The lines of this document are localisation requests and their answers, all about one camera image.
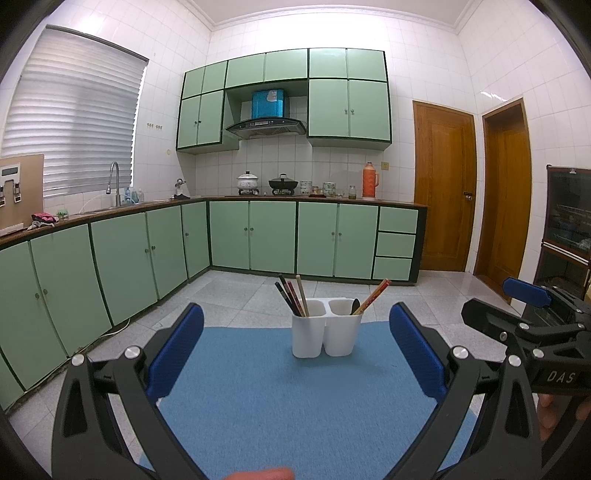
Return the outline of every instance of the orange thermos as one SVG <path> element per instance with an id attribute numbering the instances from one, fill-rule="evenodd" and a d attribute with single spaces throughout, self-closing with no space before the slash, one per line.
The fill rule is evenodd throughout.
<path id="1" fill-rule="evenodd" d="M 364 198 L 375 198 L 375 188 L 379 185 L 379 173 L 375 171 L 370 161 L 363 167 L 363 192 Z"/>

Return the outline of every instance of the window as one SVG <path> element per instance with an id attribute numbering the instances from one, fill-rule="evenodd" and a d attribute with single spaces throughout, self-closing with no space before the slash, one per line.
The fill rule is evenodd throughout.
<path id="1" fill-rule="evenodd" d="M 8 111 L 2 157 L 44 154 L 43 196 L 106 188 L 117 161 L 131 182 L 139 91 L 147 59 L 46 28 Z"/>

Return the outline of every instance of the countertop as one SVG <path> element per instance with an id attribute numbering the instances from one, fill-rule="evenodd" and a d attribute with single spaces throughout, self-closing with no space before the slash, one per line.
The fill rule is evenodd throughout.
<path id="1" fill-rule="evenodd" d="M 153 202 L 143 202 L 137 205 L 126 205 L 121 207 L 113 207 L 106 210 L 99 210 L 97 212 L 77 213 L 70 215 L 67 220 L 61 220 L 54 226 L 43 226 L 34 230 L 21 230 L 9 235 L 0 237 L 0 248 L 7 248 L 12 245 L 37 238 L 48 233 L 57 232 L 72 226 L 83 225 L 85 223 L 96 222 L 98 220 L 105 220 L 107 218 L 114 218 L 122 215 L 129 215 L 132 213 L 149 212 L 150 210 L 157 210 L 160 208 L 170 207 L 174 205 L 183 205 L 186 203 L 206 202 L 208 200 L 215 201 L 232 201 L 232 200 L 267 200 L 267 201 L 283 201 L 283 202 L 326 202 L 326 203 L 349 203 L 353 205 L 383 205 L 394 206 L 400 208 L 427 208 L 426 205 L 419 203 L 395 202 L 392 200 L 365 200 L 356 199 L 349 200 L 348 198 L 321 198 L 308 197 L 305 195 L 299 196 L 273 196 L 273 195 L 230 195 L 230 196 L 208 196 L 208 197 L 194 197 L 188 200 L 155 200 Z"/>

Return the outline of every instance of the white utensil holder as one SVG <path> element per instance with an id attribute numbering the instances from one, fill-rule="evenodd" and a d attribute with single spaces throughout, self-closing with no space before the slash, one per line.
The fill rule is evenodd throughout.
<path id="1" fill-rule="evenodd" d="M 361 323 L 351 315 L 353 299 L 306 299 L 309 317 L 291 317 L 291 351 L 297 358 L 320 355 L 322 344 L 330 356 L 350 355 Z"/>

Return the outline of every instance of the cabinet door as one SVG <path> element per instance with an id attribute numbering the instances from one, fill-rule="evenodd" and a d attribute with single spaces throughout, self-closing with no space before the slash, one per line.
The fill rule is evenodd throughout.
<path id="1" fill-rule="evenodd" d="M 332 277 L 335 268 L 335 203 L 300 202 L 297 232 L 297 272 Z"/>
<path id="2" fill-rule="evenodd" d="M 339 205 L 335 277 L 371 278 L 378 207 Z"/>
<path id="3" fill-rule="evenodd" d="M 311 48 L 310 78 L 347 78 L 345 48 Z"/>
<path id="4" fill-rule="evenodd" d="M 63 363 L 66 353 L 39 291 L 28 242 L 0 251 L 0 272 L 0 346 L 30 388 Z"/>
<path id="5" fill-rule="evenodd" d="M 308 78 L 308 49 L 281 50 L 267 53 L 265 81 Z"/>
<path id="6" fill-rule="evenodd" d="M 187 280 L 181 207 L 152 210 L 146 215 L 156 291 L 161 299 Z"/>
<path id="7" fill-rule="evenodd" d="M 251 202 L 251 268 L 294 272 L 296 203 Z"/>
<path id="8" fill-rule="evenodd" d="M 310 80 L 308 118 L 311 137 L 348 137 L 347 80 Z"/>
<path id="9" fill-rule="evenodd" d="M 351 137 L 390 140 L 388 85 L 365 80 L 349 81 Z"/>
<path id="10" fill-rule="evenodd" d="M 158 301 L 146 215 L 101 220 L 91 230 L 100 282 L 117 325 Z"/>
<path id="11" fill-rule="evenodd" d="M 209 202 L 212 265 L 250 268 L 248 202 Z"/>
<path id="12" fill-rule="evenodd" d="M 264 53 L 228 60 L 226 88 L 262 82 L 264 77 L 264 67 Z"/>
<path id="13" fill-rule="evenodd" d="M 217 143 L 222 135 L 223 90 L 201 95 L 197 145 Z"/>
<path id="14" fill-rule="evenodd" d="M 189 278 L 209 266 L 207 203 L 182 205 L 185 262 Z"/>
<path id="15" fill-rule="evenodd" d="M 53 325 L 73 355 L 112 326 L 96 278 L 88 226 L 35 238 L 31 251 Z"/>
<path id="16" fill-rule="evenodd" d="M 191 70 L 185 74 L 183 98 L 201 94 L 204 73 L 205 67 L 201 67 L 199 69 Z"/>
<path id="17" fill-rule="evenodd" d="M 5 410 L 21 395 L 21 386 L 0 357 L 0 407 Z"/>
<path id="18" fill-rule="evenodd" d="M 205 67 L 205 75 L 203 76 L 202 93 L 213 92 L 214 90 L 223 90 L 223 85 L 226 82 L 226 68 L 228 61 L 219 61 L 212 63 Z"/>
<path id="19" fill-rule="evenodd" d="M 197 123 L 201 96 L 187 98 L 181 102 L 178 119 L 177 148 L 197 145 Z"/>
<path id="20" fill-rule="evenodd" d="M 386 81 L 383 51 L 347 48 L 347 67 L 350 79 Z"/>

